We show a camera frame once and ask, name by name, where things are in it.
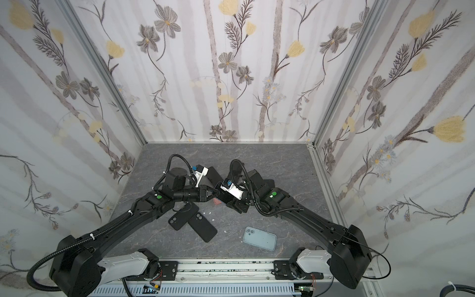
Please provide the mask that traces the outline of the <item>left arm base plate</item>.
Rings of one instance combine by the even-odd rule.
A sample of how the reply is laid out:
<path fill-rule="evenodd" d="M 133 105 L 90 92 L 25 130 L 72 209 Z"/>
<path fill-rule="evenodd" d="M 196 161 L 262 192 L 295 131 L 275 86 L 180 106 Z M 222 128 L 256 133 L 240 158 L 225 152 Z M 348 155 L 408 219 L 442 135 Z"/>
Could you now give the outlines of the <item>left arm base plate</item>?
<path fill-rule="evenodd" d="M 177 272 L 178 261 L 152 261 L 137 278 L 149 282 L 174 281 Z"/>

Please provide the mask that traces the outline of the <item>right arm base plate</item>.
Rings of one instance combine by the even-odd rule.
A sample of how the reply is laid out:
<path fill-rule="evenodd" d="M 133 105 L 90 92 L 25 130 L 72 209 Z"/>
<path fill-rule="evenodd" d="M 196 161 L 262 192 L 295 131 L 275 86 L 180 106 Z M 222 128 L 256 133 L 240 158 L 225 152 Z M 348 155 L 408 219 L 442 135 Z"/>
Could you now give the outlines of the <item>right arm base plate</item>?
<path fill-rule="evenodd" d="M 322 273 L 304 272 L 295 262 L 289 260 L 273 261 L 271 274 L 276 280 L 321 280 L 324 279 Z"/>

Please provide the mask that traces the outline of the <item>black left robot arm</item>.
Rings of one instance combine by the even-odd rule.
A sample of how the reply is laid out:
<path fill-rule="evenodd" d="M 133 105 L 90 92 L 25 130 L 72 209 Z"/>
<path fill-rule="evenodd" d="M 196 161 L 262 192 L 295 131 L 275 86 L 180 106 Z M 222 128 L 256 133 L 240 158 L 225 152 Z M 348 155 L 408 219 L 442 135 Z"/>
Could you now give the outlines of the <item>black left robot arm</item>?
<path fill-rule="evenodd" d="M 214 187 L 201 184 L 190 164 L 172 168 L 168 162 L 152 190 L 136 199 L 127 212 L 89 234 L 65 237 L 55 252 L 30 268 L 27 283 L 43 292 L 86 297 L 106 272 L 100 261 L 116 245 L 173 209 L 176 202 L 208 202 L 218 194 Z"/>

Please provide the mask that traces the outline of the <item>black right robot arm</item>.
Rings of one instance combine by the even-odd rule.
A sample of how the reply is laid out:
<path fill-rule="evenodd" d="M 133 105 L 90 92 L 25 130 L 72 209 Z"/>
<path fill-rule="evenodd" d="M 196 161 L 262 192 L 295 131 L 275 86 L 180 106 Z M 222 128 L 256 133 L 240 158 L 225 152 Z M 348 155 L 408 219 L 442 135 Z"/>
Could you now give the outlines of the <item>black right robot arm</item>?
<path fill-rule="evenodd" d="M 347 288 L 355 289 L 374 256 L 381 252 L 370 248 L 356 226 L 333 223 L 305 208 L 283 189 L 269 185 L 256 171 L 247 171 L 244 163 L 230 163 L 231 184 L 242 191 L 241 201 L 254 206 L 265 217 L 279 217 L 293 223 L 321 243 L 320 250 L 299 248 L 289 259 L 286 275 L 303 279 L 313 273 L 330 274 Z"/>

